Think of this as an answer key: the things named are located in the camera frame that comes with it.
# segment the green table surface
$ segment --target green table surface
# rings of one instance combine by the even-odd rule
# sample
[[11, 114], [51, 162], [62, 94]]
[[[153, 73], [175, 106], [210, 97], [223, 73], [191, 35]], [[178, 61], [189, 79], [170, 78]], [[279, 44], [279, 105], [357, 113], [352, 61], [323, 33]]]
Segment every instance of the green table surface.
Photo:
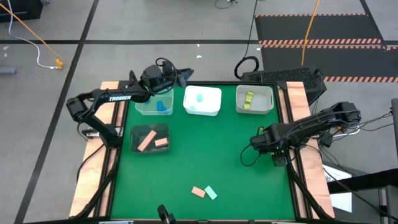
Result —
[[[177, 219], [294, 220], [286, 168], [274, 167], [270, 155], [252, 167], [239, 160], [259, 126], [279, 122], [276, 106], [266, 115], [237, 113], [236, 86], [211, 87], [222, 90], [214, 117], [188, 114], [180, 87], [170, 116], [144, 116], [129, 103], [111, 218], [159, 219], [157, 207], [164, 204]], [[170, 151], [131, 152], [131, 127], [155, 123], [169, 125]], [[243, 158], [250, 163], [257, 155], [250, 147]], [[208, 185], [218, 195], [214, 200], [191, 193], [193, 186]]]

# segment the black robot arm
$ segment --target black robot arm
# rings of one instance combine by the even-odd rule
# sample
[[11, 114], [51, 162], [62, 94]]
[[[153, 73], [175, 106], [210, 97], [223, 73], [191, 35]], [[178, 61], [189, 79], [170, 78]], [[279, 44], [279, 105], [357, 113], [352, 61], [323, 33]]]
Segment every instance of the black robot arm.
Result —
[[250, 138], [250, 145], [260, 154], [273, 153], [276, 166], [287, 165], [285, 152], [308, 142], [311, 136], [340, 126], [356, 126], [361, 121], [361, 112], [353, 103], [340, 102], [321, 112], [291, 122], [273, 124], [262, 130], [262, 134]]
[[[158, 60], [164, 61], [162, 64], [158, 64]], [[104, 103], [117, 101], [144, 103], [155, 94], [169, 91], [175, 84], [185, 87], [186, 81], [192, 73], [193, 70], [190, 68], [177, 70], [169, 60], [158, 58], [156, 65], [151, 65], [144, 70], [138, 82], [117, 90], [95, 89], [89, 93], [79, 94], [67, 100], [67, 108], [74, 121], [86, 123], [97, 130], [105, 146], [119, 147], [121, 138], [115, 127], [111, 124], [104, 124], [95, 116], [98, 108]], [[86, 105], [86, 100], [92, 102], [90, 107]]]

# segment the wooden board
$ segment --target wooden board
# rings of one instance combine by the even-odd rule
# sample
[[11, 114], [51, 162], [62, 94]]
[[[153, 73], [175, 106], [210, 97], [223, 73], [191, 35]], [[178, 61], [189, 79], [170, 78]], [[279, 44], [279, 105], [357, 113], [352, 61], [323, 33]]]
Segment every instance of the wooden board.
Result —
[[[294, 120], [304, 118], [310, 115], [310, 109], [307, 103], [307, 97], [305, 95], [305, 90], [303, 83], [301, 82], [288, 82], [288, 94], [290, 99], [290, 106], [292, 108], [292, 114]], [[118, 82], [103, 82], [101, 89], [109, 88], [114, 89], [118, 87]], [[279, 90], [279, 96], [282, 105], [282, 115], [284, 121], [287, 122], [287, 110], [284, 103], [283, 92]], [[124, 103], [119, 106], [118, 121], [117, 125], [121, 124], [121, 116], [124, 108]], [[104, 123], [110, 123], [112, 119], [112, 113], [114, 109], [114, 103], [104, 104], [99, 108], [96, 116], [99, 117]], [[83, 159], [88, 157], [92, 152], [97, 149], [102, 142], [99, 138], [90, 139], [86, 146], [85, 156]], [[318, 148], [315, 140], [311, 140], [309, 145]], [[80, 172], [80, 178], [76, 187], [75, 196], [73, 198], [73, 203], [70, 211], [70, 215], [76, 215], [79, 213], [87, 202], [91, 199], [92, 195], [96, 192], [98, 184], [100, 181], [101, 170], [104, 162], [105, 150], [101, 150], [97, 155], [93, 156], [82, 168]], [[109, 168], [113, 163], [114, 152], [111, 154], [111, 160], [108, 166]], [[328, 187], [326, 184], [325, 175], [323, 174], [322, 160], [318, 152], [310, 147], [303, 148], [300, 151], [302, 157], [303, 169], [305, 174], [305, 180], [307, 187], [317, 202], [323, 207], [323, 209], [330, 216], [334, 217], [333, 207], [331, 206], [330, 195]], [[303, 196], [296, 186], [298, 206], [300, 210], [301, 217], [305, 217], [305, 206], [303, 202]], [[105, 215], [106, 204], [108, 202], [109, 186], [105, 193], [103, 194], [100, 215]]]

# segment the white cable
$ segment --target white cable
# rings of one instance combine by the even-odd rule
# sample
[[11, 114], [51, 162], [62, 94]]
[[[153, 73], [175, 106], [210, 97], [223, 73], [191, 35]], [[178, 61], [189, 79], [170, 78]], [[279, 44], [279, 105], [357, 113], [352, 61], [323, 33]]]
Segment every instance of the white cable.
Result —
[[358, 128], [358, 130], [357, 130], [356, 132], [353, 132], [353, 133], [347, 133], [347, 134], [337, 134], [337, 135], [334, 135], [333, 137], [335, 138], [335, 137], [342, 137], [342, 136], [347, 136], [347, 135], [354, 135], [354, 134], [358, 134], [358, 133], [359, 133], [359, 131], [361, 130], [361, 128], [359, 127], [359, 125], [357, 125], [356, 127]]
[[[8, 2], [8, 7], [9, 7], [10, 12], [13, 12], [13, 11], [12, 11], [12, 8], [11, 8], [10, 0], [7, 0], [7, 2]], [[13, 21], [13, 19], [14, 19], [14, 17], [11, 15], [10, 26], [8, 27], [8, 34], [9, 34], [11, 37], [13, 37], [13, 38], [26, 41], [26, 42], [28, 42], [28, 43], [34, 45], [34, 46], [37, 48], [37, 64], [38, 64], [38, 65], [40, 65], [40, 66], [43, 67], [43, 68], [56, 69], [56, 67], [54, 67], [54, 66], [44, 66], [44, 65], [42, 65], [42, 64], [39, 62], [39, 58], [40, 58], [40, 49], [39, 49], [39, 46], [37, 46], [37, 44], [32, 43], [31, 41], [26, 40], [26, 39], [23, 39], [23, 38], [21, 38], [21, 37], [16, 37], [16, 36], [14, 36], [14, 35], [11, 33], [11, 27], [12, 27], [12, 21]]]

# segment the orange striped tape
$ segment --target orange striped tape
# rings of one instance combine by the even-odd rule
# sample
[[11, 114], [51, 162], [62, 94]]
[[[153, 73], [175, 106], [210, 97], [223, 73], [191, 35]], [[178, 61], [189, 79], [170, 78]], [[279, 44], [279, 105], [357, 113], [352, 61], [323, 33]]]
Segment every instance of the orange striped tape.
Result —
[[[303, 44], [304, 40], [260, 40], [260, 44]], [[309, 39], [307, 44], [381, 44], [381, 39]]]
[[390, 46], [387, 46], [387, 50], [397, 50], [398, 49], [398, 47], [390, 47]]
[[[347, 14], [317, 14], [315, 16], [365, 16], [363, 13], [347, 13]], [[312, 14], [259, 14], [257, 17], [277, 17], [277, 16], [312, 16]]]
[[325, 77], [324, 82], [380, 82], [398, 83], [398, 77]]
[[[303, 48], [302, 44], [263, 44], [262, 48]], [[385, 49], [381, 45], [311, 45], [306, 49]]]

